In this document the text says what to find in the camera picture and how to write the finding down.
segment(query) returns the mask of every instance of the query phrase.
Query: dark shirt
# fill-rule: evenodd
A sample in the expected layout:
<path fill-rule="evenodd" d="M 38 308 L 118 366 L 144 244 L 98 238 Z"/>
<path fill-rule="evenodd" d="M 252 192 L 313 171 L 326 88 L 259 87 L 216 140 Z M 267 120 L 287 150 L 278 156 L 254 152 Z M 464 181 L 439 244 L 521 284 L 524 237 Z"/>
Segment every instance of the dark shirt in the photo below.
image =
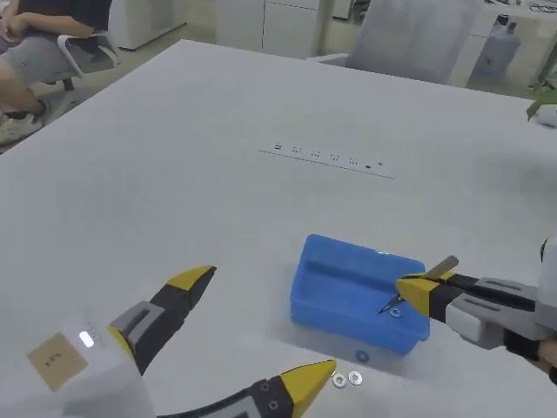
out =
<path fill-rule="evenodd" d="M 108 30 L 112 0 L 19 0 L 17 13 L 71 16 L 95 30 Z"/>

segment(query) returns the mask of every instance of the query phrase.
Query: person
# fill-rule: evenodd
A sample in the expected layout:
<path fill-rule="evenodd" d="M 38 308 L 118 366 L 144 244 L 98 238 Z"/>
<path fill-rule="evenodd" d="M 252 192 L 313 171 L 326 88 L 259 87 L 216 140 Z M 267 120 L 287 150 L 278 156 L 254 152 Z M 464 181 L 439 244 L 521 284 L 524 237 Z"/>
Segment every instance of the person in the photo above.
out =
<path fill-rule="evenodd" d="M 49 111 L 30 87 L 72 71 L 58 35 L 107 30 L 111 0 L 10 0 L 0 23 L 0 145 L 29 137 Z"/>
<path fill-rule="evenodd" d="M 539 370 L 549 375 L 551 381 L 557 385 L 557 340 L 544 340 L 538 349 L 538 361 L 530 361 Z"/>

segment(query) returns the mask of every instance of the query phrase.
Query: gray shorts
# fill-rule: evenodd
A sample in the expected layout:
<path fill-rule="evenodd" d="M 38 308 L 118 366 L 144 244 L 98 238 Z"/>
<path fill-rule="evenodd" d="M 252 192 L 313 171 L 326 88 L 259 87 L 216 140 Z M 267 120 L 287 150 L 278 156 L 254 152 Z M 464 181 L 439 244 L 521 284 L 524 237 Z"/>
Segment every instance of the gray shorts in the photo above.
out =
<path fill-rule="evenodd" d="M 30 34 L 19 42 L 0 35 L 0 59 L 7 62 L 29 87 L 55 80 L 62 73 L 73 72 L 58 48 L 57 36 L 40 32 Z"/>

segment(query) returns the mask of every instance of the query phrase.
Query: hand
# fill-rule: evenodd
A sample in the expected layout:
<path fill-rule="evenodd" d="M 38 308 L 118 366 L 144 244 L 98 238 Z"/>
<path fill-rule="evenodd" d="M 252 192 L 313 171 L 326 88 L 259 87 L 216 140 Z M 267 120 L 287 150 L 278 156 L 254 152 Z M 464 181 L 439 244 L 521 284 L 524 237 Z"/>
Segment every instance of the hand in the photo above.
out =
<path fill-rule="evenodd" d="M 538 350 L 539 361 L 530 361 L 538 369 L 549 374 L 552 367 L 557 367 L 557 340 L 545 340 Z"/>
<path fill-rule="evenodd" d="M 8 25 L 10 24 L 10 20 L 13 18 L 13 15 L 10 13 L 6 13 L 4 12 L 4 14 L 2 14 L 2 20 L 1 20 L 1 29 L 2 29 L 2 35 L 6 35 L 8 33 Z"/>
<path fill-rule="evenodd" d="M 8 20 L 6 28 L 6 36 L 10 39 L 21 39 L 29 25 L 25 21 L 25 15 L 16 15 Z"/>

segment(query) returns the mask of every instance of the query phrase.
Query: blue plastic bin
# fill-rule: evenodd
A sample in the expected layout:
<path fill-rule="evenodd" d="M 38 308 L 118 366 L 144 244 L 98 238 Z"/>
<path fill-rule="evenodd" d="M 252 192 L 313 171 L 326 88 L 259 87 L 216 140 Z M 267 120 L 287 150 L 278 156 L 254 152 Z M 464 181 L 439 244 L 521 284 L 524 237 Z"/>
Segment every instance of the blue plastic bin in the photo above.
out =
<path fill-rule="evenodd" d="M 292 320 L 408 354 L 429 337 L 429 319 L 407 302 L 399 318 L 377 312 L 396 295 L 397 278 L 424 271 L 417 260 L 310 235 L 292 284 Z"/>

